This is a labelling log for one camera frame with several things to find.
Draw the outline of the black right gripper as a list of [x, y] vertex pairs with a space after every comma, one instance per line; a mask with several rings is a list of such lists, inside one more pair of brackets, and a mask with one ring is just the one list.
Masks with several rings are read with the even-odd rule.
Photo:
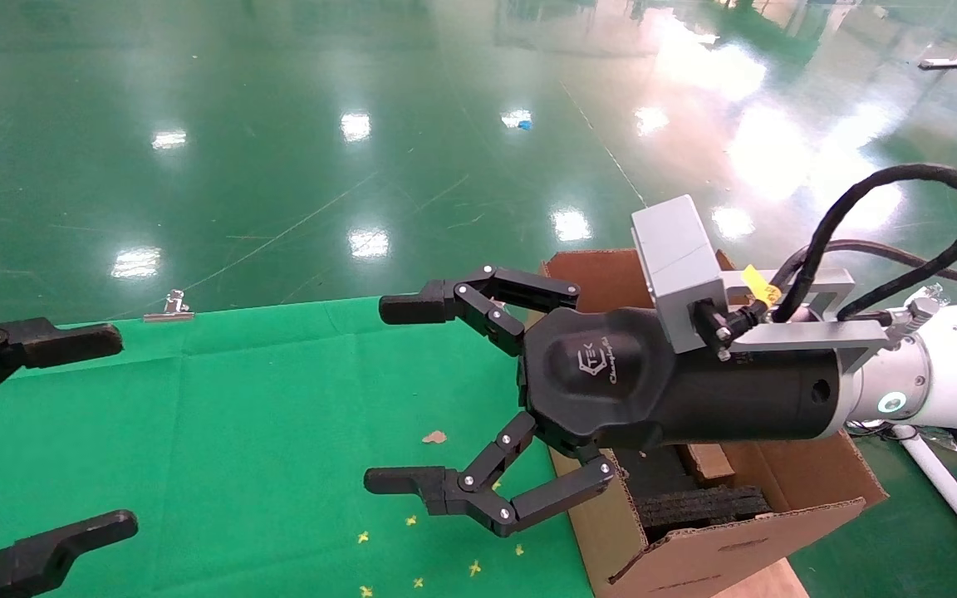
[[[483, 266], [434, 279], [415, 294], [384, 295], [387, 325], [462, 321], [505, 355], [520, 356], [517, 413], [463, 470], [373, 467], [376, 495], [413, 493], [432, 516], [468, 516], [509, 537], [596, 498], [616, 476], [601, 449], [821, 438], [840, 390], [832, 350], [749, 352], [721, 360], [711, 349], [675, 352], [652, 309], [572, 310], [580, 285]], [[550, 313], [525, 332], [506, 306]], [[582, 448], [580, 467], [507, 499], [494, 484], [536, 433], [562, 453]]]

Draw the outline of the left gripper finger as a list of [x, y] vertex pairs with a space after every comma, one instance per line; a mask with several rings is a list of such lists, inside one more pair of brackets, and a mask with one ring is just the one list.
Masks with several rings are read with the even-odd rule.
[[0, 549], [0, 597], [35, 597], [63, 584], [84, 553], [136, 535], [131, 511], [111, 511], [23, 538]]
[[122, 350], [121, 333], [110, 323], [61, 329], [43, 317], [0, 322], [0, 384], [19, 370], [45, 370]]

